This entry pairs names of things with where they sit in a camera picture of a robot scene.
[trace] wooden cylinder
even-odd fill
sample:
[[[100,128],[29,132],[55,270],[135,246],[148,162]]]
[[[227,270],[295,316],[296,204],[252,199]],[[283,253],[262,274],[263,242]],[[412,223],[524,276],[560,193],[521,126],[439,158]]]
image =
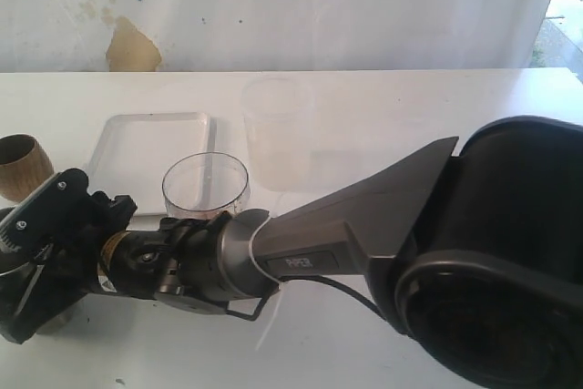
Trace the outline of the wooden cylinder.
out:
[[[16,134],[0,138],[0,195],[20,202],[55,171],[34,137]]]

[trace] white table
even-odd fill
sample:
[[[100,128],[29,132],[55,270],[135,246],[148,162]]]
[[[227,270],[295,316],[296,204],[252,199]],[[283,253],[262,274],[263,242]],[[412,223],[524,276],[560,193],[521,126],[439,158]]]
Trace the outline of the white table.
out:
[[[36,136],[56,168],[65,169],[89,160],[115,114],[196,110],[217,122],[215,149],[247,162],[238,99],[256,75],[4,74],[0,136]],[[566,69],[293,75],[317,93],[316,166],[309,187],[285,195],[280,211],[369,176],[436,138],[458,135],[461,147],[497,118],[530,114],[583,125],[583,86]],[[275,194],[257,184],[251,190],[250,206],[273,205]],[[365,289],[358,278],[346,280]],[[357,302],[318,284],[286,286],[256,351],[273,308],[271,302],[250,323],[89,296],[59,335],[22,346],[0,342],[0,387],[122,387],[116,379],[140,389],[474,387]]]

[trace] frosted plastic cup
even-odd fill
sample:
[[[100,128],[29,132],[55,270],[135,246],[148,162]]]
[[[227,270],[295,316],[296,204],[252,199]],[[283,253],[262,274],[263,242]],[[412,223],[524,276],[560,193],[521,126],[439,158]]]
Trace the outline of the frosted plastic cup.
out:
[[[241,106],[253,178],[273,191],[299,187],[311,165],[312,91],[289,77],[261,77],[243,89]]]
[[[210,220],[244,210],[251,193],[249,174],[238,159],[219,152],[186,157],[162,180],[166,212],[172,218]]]

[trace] rectangular tray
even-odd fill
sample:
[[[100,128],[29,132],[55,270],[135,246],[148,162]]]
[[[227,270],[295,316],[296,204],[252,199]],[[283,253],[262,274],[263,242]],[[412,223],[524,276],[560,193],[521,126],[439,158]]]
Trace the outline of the rectangular tray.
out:
[[[129,195],[138,204],[137,215],[165,214],[164,175],[180,159],[207,152],[209,132],[209,116],[197,112],[110,118],[86,167],[89,193]],[[201,187],[202,177],[195,177]]]

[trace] white wall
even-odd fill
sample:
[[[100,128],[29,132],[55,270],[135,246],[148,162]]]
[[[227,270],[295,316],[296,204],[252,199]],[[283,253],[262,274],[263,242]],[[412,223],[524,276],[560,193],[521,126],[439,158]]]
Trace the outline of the white wall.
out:
[[[521,67],[547,3],[0,0],[0,71],[107,70],[120,15],[159,49],[159,70]]]

